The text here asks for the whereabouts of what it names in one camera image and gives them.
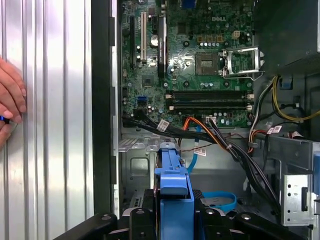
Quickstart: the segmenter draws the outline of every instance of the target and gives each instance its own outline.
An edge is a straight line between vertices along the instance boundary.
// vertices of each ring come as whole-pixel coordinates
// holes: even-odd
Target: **motherboard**
[[[226,77],[253,68],[249,0],[128,0],[122,3],[122,114],[181,127],[188,116],[247,128],[253,81]]]

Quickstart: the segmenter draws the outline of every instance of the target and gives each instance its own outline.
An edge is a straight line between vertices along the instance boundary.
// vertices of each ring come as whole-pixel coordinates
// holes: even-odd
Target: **ribbed metal panel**
[[[51,240],[94,213],[90,0],[0,0],[0,55],[28,112],[0,153],[0,239]]]

